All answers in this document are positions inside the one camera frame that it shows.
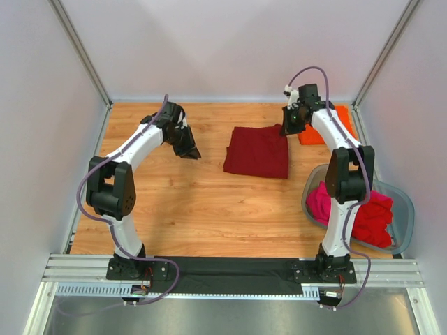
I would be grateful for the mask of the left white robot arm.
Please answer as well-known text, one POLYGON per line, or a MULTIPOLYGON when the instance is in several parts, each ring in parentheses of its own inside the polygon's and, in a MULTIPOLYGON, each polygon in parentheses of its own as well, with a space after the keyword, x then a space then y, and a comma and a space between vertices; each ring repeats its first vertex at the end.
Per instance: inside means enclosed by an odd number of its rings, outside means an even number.
POLYGON ((138 280, 149 274, 153 262, 146 258, 131 214, 137 200, 133 174, 152 151, 165 143, 179 158, 201 157, 184 108, 169 101, 157 113, 143 118, 118 149, 89 162, 84 180, 86 203, 108 225, 115 248, 108 265, 108 279, 138 280))

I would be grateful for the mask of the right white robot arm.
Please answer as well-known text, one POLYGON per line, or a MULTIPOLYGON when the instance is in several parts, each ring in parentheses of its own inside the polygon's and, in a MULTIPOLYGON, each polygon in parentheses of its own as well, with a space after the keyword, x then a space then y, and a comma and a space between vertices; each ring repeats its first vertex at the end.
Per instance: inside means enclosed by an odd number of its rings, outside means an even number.
POLYGON ((350 240, 359 207, 368 202, 374 174, 374 149, 357 141, 340 121, 316 84, 298 89, 287 85, 284 95, 282 136, 301 133, 311 126, 331 152, 325 186, 331 199, 328 227, 314 260, 293 263, 299 283, 355 283, 350 240))

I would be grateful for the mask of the dark red t shirt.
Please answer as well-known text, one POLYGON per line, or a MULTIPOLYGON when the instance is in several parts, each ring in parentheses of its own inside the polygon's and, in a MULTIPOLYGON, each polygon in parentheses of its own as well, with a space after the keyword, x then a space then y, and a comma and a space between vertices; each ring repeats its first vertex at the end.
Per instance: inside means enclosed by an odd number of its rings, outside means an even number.
POLYGON ((288 178, 288 140, 281 125, 235 127, 227 147, 224 172, 273 179, 288 178))

